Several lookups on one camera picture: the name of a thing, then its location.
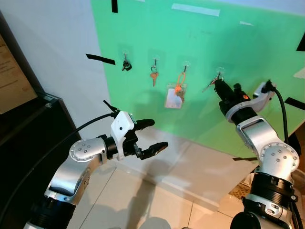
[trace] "white tile floor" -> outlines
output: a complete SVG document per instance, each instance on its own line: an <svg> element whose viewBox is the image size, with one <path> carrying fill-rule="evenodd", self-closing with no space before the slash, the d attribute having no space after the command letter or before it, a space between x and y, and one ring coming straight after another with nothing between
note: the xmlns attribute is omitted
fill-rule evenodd
<svg viewBox="0 0 305 229"><path fill-rule="evenodd" d="M95 171L68 229L229 229L243 210L225 196L217 212L109 165Z"/></svg>

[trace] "white tape strip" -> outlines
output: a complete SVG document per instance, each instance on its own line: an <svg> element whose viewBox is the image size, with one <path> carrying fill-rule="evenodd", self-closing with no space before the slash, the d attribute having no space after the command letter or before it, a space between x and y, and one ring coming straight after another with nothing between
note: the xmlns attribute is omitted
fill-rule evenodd
<svg viewBox="0 0 305 229"><path fill-rule="evenodd" d="M239 23L242 24L242 25L250 25L250 26L253 26L253 24L248 23L248 22L245 22L245 21L240 21Z"/></svg>
<svg viewBox="0 0 305 229"><path fill-rule="evenodd" d="M183 11L188 11L188 12L192 12L192 13L201 13L201 14L211 15L211 16L216 16L216 17L219 17L219 13L220 13L220 10L214 10L214 9L209 9L209 8L204 8L204 7L184 5L184 4L178 4L178 3L174 3L172 5L172 9L183 10Z"/></svg>
<svg viewBox="0 0 305 229"><path fill-rule="evenodd" d="M296 74L294 74L294 77L305 79L305 67L299 70Z"/></svg>

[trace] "orange keychain strap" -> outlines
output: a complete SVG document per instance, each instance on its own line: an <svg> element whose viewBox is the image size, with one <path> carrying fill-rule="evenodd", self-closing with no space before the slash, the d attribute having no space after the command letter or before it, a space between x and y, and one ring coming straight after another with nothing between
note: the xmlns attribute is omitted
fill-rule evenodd
<svg viewBox="0 0 305 229"><path fill-rule="evenodd" d="M179 92L182 90L182 87L181 85L184 83L185 81L185 72L182 72L179 77L178 77L178 82L177 82L177 85L175 87L175 93Z"/></svg>

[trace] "green backdrop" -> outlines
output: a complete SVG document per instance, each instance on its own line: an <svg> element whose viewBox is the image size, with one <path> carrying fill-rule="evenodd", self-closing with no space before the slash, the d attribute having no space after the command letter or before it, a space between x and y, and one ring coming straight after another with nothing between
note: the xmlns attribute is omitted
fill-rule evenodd
<svg viewBox="0 0 305 229"><path fill-rule="evenodd" d="M104 64L111 103L137 119L154 119L158 129L234 156L253 156L222 115L213 88L202 93L218 67L224 68L229 85L240 83L250 96L271 79L284 99L305 102L304 79L293 77L305 63L305 53L296 51L305 17L210 0L118 0L118 13L112 13L111 0L91 2L102 56L116 61ZM220 14L174 10L173 3L217 9ZM122 72L123 52L132 63L128 72ZM154 57L160 73L155 87L149 77ZM185 62L190 64L185 103L181 109L165 108L167 84L177 81ZM286 107L291 133L305 113ZM283 138L276 97L260 114Z"/></svg>

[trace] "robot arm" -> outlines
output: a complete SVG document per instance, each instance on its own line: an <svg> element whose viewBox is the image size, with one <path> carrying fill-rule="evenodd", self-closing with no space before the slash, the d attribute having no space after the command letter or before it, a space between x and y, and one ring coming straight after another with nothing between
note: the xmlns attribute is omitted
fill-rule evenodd
<svg viewBox="0 0 305 229"><path fill-rule="evenodd" d="M136 155L141 160L157 155L167 142L139 148L136 130L154 125L151 119L134 121L127 112L118 112L111 125L111 136L82 139L71 146L68 158L55 172L41 201L32 208L32 218L25 229L65 229L78 205L90 175L109 159Z"/></svg>
<svg viewBox="0 0 305 229"><path fill-rule="evenodd" d="M250 194L243 199L244 212L235 216L232 229L291 229L292 212L288 209L294 195L291 173L299 165L297 152L277 136L276 131L256 112L272 98L271 82L263 83L250 98L239 84L234 91L223 81L215 81L215 91L222 101L222 113L235 123L239 136L255 153L259 168L255 170Z"/></svg>

